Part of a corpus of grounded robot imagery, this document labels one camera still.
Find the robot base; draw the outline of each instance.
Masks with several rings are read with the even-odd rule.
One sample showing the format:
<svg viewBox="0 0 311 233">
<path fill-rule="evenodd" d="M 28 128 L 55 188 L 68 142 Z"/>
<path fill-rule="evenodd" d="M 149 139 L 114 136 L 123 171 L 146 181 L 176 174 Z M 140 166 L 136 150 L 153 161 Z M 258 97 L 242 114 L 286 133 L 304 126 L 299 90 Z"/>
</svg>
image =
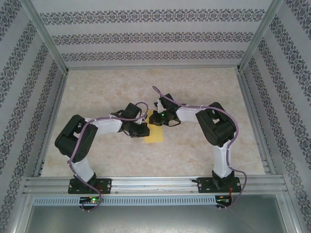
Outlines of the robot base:
<svg viewBox="0 0 311 233">
<path fill-rule="evenodd" d="M 192 180 L 195 183 L 198 183 L 199 193 L 229 193 L 232 190 L 232 193 L 240 193 L 241 183 L 238 177 L 234 177 L 234 172 L 232 172 L 228 177 L 219 178 L 212 171 L 213 177 L 200 177 L 197 180 Z"/>
<path fill-rule="evenodd" d="M 102 194 L 110 194 L 112 179 L 96 178 L 90 183 L 91 186 L 98 189 Z M 74 178 L 70 180 L 68 187 L 69 194 L 97 194 L 93 189 L 84 185 L 81 181 Z"/>
</svg>

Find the damask pattern wall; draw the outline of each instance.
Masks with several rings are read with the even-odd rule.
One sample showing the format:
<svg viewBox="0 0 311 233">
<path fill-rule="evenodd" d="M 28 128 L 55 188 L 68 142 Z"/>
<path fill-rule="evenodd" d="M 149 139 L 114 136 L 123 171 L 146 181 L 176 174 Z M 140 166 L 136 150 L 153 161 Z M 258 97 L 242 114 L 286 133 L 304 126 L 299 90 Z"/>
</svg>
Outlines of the damask pattern wall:
<svg viewBox="0 0 311 233">
<path fill-rule="evenodd" d="M 67 66 L 236 66 L 271 0 L 34 0 Z"/>
<path fill-rule="evenodd" d="M 311 232 L 311 1 L 286 0 L 244 70 L 274 165 Z"/>
<path fill-rule="evenodd" d="M 33 176 L 63 74 L 18 0 L 0 0 L 0 233 Z"/>
</svg>

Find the metal panel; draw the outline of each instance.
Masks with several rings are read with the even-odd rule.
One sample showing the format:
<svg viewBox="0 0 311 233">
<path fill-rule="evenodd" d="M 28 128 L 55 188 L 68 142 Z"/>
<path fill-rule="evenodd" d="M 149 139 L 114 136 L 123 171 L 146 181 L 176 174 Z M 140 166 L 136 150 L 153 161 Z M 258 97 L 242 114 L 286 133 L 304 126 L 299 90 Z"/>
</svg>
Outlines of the metal panel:
<svg viewBox="0 0 311 233">
<path fill-rule="evenodd" d="M 80 197 L 37 197 L 34 206 L 78 206 Z M 103 206 L 164 206 L 164 205 L 216 205 L 215 196 L 151 196 L 151 197 L 109 197 L 105 196 Z"/>
<path fill-rule="evenodd" d="M 214 206 L 34 206 L 28 233 L 284 233 L 275 195 L 242 196 L 228 211 Z"/>
</svg>

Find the striped wall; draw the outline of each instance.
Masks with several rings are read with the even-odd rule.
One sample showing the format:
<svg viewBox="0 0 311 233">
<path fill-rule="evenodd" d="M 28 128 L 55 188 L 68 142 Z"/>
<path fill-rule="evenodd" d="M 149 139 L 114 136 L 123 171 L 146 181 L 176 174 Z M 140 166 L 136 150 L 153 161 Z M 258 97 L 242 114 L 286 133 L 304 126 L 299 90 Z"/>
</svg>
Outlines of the striped wall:
<svg viewBox="0 0 311 233">
<path fill-rule="evenodd" d="M 34 0 L 67 66 L 229 65 L 271 0 Z"/>
<path fill-rule="evenodd" d="M 63 74 L 18 0 L 0 0 L 0 233 L 32 176 Z"/>
<path fill-rule="evenodd" d="M 244 74 L 274 165 L 311 232 L 311 1 L 286 0 Z"/>
</svg>

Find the marble-patterned floor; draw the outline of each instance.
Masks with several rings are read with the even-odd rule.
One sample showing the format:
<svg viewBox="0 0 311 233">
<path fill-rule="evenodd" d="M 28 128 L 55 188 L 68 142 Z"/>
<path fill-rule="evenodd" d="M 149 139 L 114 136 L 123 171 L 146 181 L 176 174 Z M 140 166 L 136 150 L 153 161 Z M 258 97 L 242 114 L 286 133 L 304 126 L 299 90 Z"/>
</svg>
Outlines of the marble-patterned floor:
<svg viewBox="0 0 311 233">
<path fill-rule="evenodd" d="M 74 114 L 102 117 L 139 101 L 154 108 L 158 94 L 152 85 L 181 103 L 209 105 L 218 101 L 240 128 L 232 146 L 232 166 L 247 174 L 264 174 L 234 68 L 207 68 L 70 71 L 42 176 L 72 176 L 67 158 L 54 141 Z M 97 176 L 211 175 L 213 150 L 199 124 L 164 126 L 163 136 L 164 142 L 147 144 L 144 138 L 124 133 L 100 135 L 87 157 Z"/>
</svg>

